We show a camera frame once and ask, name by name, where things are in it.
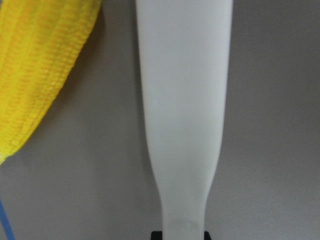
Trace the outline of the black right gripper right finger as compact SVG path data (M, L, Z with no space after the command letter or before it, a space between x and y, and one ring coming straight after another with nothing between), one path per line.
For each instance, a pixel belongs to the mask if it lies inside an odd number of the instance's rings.
M204 240L212 240L212 237L208 231L204 231Z

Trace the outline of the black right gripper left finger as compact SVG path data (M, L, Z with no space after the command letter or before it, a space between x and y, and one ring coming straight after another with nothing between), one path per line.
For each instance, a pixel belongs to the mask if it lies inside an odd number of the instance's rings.
M150 234L150 240L162 240L163 232L162 231L152 231Z

